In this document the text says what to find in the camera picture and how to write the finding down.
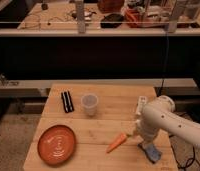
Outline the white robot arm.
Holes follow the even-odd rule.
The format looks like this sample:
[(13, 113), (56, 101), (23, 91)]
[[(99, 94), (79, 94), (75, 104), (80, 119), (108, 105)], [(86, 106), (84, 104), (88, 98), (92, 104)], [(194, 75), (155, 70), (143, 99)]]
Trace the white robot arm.
[(200, 149), (200, 124), (174, 114), (174, 101), (165, 95), (148, 101), (140, 96), (135, 112), (136, 133), (143, 138), (142, 146), (148, 147), (160, 129), (174, 134)]

